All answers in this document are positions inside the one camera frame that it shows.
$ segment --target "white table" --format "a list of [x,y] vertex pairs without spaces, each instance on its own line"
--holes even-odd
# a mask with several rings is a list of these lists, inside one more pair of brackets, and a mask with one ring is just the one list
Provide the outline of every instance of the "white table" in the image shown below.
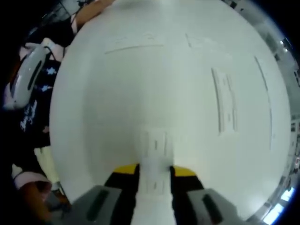
[[174,164],[195,171],[243,219],[277,187],[290,141],[274,57],[219,0],[116,1],[71,44],[50,123],[71,202],[139,162],[136,137],[158,129],[172,140]]

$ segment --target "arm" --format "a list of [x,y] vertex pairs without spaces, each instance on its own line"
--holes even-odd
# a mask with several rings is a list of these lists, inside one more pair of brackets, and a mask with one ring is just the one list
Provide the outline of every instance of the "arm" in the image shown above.
[[103,10],[110,6],[115,0],[97,0],[83,7],[76,15],[77,29],[88,21],[99,15]]

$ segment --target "white tabletop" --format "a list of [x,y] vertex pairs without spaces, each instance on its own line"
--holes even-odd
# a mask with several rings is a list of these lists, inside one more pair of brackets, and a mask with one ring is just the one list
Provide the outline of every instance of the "white tabletop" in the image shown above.
[[173,163],[192,169],[243,219],[277,187],[290,141],[277,63],[220,0],[117,0],[71,44],[50,123],[71,202],[114,168],[139,162],[136,137],[159,130]]

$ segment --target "person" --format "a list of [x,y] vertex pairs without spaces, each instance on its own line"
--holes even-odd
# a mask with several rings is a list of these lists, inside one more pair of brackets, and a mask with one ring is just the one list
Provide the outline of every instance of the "person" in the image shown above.
[[82,7],[76,14],[62,21],[41,27],[32,33],[20,48],[11,75],[4,89],[3,109],[12,99],[12,84],[18,75],[23,59],[30,54],[31,43],[46,48],[46,60],[37,75],[34,89],[28,104],[22,109],[6,110],[9,127],[5,135],[13,137],[5,166],[10,167],[13,184],[18,190],[16,195],[23,198],[25,205],[38,221],[48,222],[51,214],[43,200],[51,189],[51,183],[45,177],[34,155],[35,148],[50,145],[49,112],[53,85],[60,64],[83,25],[103,12],[115,0],[97,0]]

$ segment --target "window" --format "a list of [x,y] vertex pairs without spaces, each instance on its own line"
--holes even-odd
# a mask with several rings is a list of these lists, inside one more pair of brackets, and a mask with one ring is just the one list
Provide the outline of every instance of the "window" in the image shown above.
[[267,214],[267,216],[263,219],[263,221],[268,225],[273,224],[282,211],[283,211],[283,206],[281,204],[275,205],[275,207]]
[[288,202],[288,201],[290,200],[291,196],[294,194],[294,191],[295,191],[294,188],[291,188],[290,191],[286,190],[286,191],[283,193],[283,195],[281,196],[281,199]]

